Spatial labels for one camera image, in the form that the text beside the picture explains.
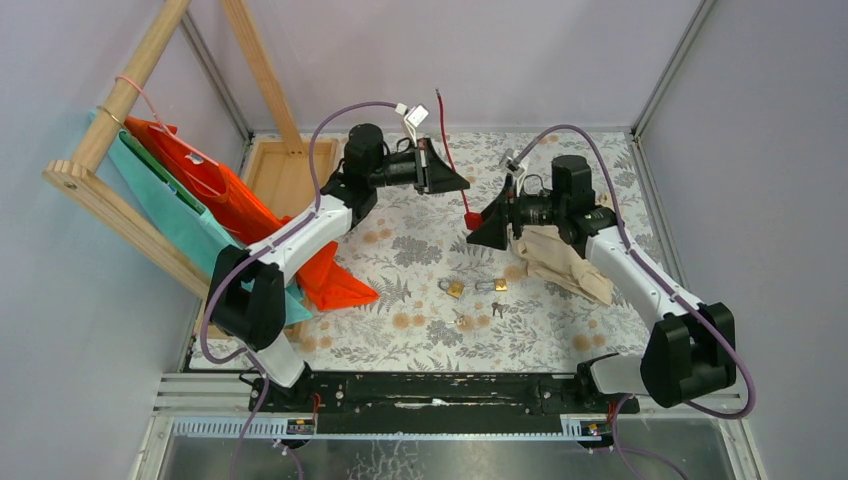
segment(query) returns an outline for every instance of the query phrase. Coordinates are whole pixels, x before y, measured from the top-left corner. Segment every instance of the wooden rod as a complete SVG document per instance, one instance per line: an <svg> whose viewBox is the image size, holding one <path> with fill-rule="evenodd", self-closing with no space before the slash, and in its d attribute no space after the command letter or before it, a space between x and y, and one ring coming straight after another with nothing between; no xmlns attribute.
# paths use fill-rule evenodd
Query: wooden rod
<svg viewBox="0 0 848 480"><path fill-rule="evenodd" d="M250 14L250 9L245 0L221 0L221 6L227 14L233 33L238 39L242 52L247 59L247 64L253 72L259 90L268 104L274 123L283 137L283 145L290 155L302 156L306 152L297 123L292 117L291 109L286 101L283 87L274 73L274 68L259 37L256 22Z"/></svg>
<svg viewBox="0 0 848 480"><path fill-rule="evenodd" d="M206 298L209 277L93 172L68 160L53 160L42 176L195 295Z"/></svg>
<svg viewBox="0 0 848 480"><path fill-rule="evenodd" d="M191 0L166 0L153 24L147 30L135 53L124 68L123 74L133 79L138 85L144 86L153 67L165 51L165 46L180 24ZM118 120L123 122L138 98L138 91L127 82L116 82L103 102L105 108ZM77 149L71 156L71 162L81 165L91 172L96 172L103 161L103 156L115 140L120 130L114 119L108 113L98 111L91 126L85 132Z"/></svg>

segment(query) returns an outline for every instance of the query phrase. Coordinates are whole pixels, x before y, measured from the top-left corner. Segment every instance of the white wall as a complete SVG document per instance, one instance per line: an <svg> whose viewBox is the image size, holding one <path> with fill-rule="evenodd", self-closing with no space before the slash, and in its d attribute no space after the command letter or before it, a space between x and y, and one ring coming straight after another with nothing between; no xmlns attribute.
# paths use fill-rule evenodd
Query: white wall
<svg viewBox="0 0 848 480"><path fill-rule="evenodd" d="M774 480L844 478L848 4L719 2L645 136L692 287L736 314Z"/></svg>
<svg viewBox="0 0 848 480"><path fill-rule="evenodd" d="M454 129L629 126L698 0L254 0L295 119L365 100L424 102ZM250 124L275 128L218 2L192 14ZM389 111L331 129L395 122Z"/></svg>
<svg viewBox="0 0 848 480"><path fill-rule="evenodd" d="M195 298L40 176L160 5L0 5L0 478L125 478L177 365ZM149 91L186 139L236 162L240 139L181 32ZM126 194L108 160L98 175Z"/></svg>

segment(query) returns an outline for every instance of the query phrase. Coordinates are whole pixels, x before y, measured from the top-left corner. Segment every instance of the floral pattern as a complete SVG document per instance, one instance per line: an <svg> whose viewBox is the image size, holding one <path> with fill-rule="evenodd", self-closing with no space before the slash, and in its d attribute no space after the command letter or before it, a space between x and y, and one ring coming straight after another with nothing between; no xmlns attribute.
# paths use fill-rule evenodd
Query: floral pattern
<svg viewBox="0 0 848 480"><path fill-rule="evenodd" d="M610 168L624 220L636 242L656 261L660 245L645 209L624 134L592 135ZM470 183L472 211L500 191L498 159L533 135L463 133L449 136L457 171ZM390 145L398 135L387 135ZM433 135L444 158L441 138ZM588 145L576 134L549 135L528 156L529 173L550 186L550 160L577 154L589 159L595 191L608 189ZM528 180L538 189L538 179ZM465 243L459 193L420 196L411 187L379 190L368 217L339 239L336 260L380 293L357 308L317 313L296 345L313 369L413 371L569 372L584 360L618 351L639 353L648 332L617 290L609 307L526 276L512 252ZM506 292L481 292L476 283L505 278ZM459 299L440 281L465 285ZM234 341L210 340L218 355ZM217 368L242 369L239 358ZM190 367L216 368L194 347Z"/></svg>

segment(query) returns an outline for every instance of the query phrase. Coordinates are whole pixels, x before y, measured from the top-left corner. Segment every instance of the orange bag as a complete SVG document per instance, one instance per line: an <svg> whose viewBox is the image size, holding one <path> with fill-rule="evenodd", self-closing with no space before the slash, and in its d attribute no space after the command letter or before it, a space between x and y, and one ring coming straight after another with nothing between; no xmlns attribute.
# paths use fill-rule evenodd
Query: orange bag
<svg viewBox="0 0 848 480"><path fill-rule="evenodd" d="M174 177L200 200L216 220L243 243L262 240L291 220L282 220L265 206L225 165L197 161L186 147L161 130L158 123L127 117L124 125ZM176 133L177 127L168 125ZM379 294L334 260L339 244L328 243L297 272L298 284L319 310L365 305Z"/></svg>

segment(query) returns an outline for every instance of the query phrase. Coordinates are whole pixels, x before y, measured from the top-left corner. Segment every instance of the teal cloth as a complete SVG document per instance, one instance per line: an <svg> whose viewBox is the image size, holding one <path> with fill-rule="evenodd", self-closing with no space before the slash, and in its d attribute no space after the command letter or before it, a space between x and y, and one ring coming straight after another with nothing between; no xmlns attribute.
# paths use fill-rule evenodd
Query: teal cloth
<svg viewBox="0 0 848 480"><path fill-rule="evenodd" d="M95 113L89 114L89 123ZM151 223L195 265L210 277L218 253L238 243L215 220L208 209L202 214L192 210L175 192L147 168L119 139L112 142L109 158L127 182ZM303 293L292 282L286 288L286 325L312 318L300 301Z"/></svg>

